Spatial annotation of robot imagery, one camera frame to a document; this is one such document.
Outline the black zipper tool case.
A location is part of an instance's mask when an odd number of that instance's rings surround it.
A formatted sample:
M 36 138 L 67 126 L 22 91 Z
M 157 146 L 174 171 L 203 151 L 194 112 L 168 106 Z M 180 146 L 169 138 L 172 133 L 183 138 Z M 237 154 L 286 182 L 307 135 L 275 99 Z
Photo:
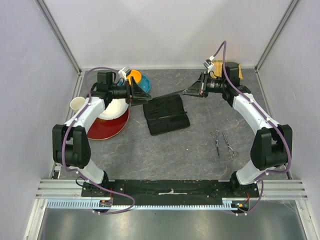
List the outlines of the black zipper tool case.
M 190 120 L 179 94 L 156 97 L 143 105 L 143 113 L 152 136 L 181 130 Z

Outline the black straight comb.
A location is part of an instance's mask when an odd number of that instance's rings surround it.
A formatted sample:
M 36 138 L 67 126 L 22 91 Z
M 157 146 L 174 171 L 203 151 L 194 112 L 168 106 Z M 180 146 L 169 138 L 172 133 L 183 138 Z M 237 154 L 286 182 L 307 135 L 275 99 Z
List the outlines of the black straight comb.
M 184 91 L 184 89 L 181 89 L 181 90 L 174 91 L 174 92 L 171 92 L 171 93 L 167 93 L 167 94 L 164 94 L 164 95 L 152 97 L 152 99 L 154 100 L 154 99 L 158 99 L 158 98 L 164 98 L 164 97 L 169 97 L 169 96 L 176 95 L 176 94 L 181 94 L 183 91 Z

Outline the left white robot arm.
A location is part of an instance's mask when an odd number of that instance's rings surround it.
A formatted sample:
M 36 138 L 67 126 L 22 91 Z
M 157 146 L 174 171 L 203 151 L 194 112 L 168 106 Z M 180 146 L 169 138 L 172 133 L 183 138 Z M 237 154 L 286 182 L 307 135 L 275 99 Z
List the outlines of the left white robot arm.
M 88 89 L 84 105 L 64 124 L 53 127 L 52 153 L 55 163 L 61 164 L 67 172 L 76 172 L 92 185 L 95 194 L 104 197 L 110 191 L 109 178 L 91 159 L 87 133 L 113 100 L 138 106 L 152 97 L 138 85 L 128 67 L 121 70 L 97 67 L 96 71 L 97 80 Z

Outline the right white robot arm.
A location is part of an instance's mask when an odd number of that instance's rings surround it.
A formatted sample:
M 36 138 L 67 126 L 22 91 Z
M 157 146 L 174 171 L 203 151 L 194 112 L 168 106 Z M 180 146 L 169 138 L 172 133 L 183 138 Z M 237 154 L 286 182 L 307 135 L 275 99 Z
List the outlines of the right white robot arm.
M 234 172 L 229 191 L 235 197 L 247 191 L 247 185 L 258 181 L 268 173 L 284 173 L 291 166 L 293 130 L 288 124 L 280 124 L 270 117 L 255 100 L 251 91 L 240 83 L 240 67 L 235 62 L 222 64 L 220 76 L 215 74 L 215 63 L 207 59 L 206 70 L 198 80 L 182 93 L 186 96 L 206 98 L 209 93 L 219 93 L 222 98 L 244 118 L 255 134 L 249 162 Z

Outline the silver scissors with black blades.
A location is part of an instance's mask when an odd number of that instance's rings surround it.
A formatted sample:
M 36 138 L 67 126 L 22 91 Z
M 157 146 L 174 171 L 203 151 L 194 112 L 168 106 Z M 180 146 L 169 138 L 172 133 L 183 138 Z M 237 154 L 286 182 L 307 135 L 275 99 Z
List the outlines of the silver scissors with black blades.
M 220 158 L 219 135 L 220 135 L 220 131 L 218 129 L 216 129 L 215 131 L 211 131 L 209 133 L 209 136 L 212 137 L 215 141 L 215 148 L 216 148 L 218 158 Z

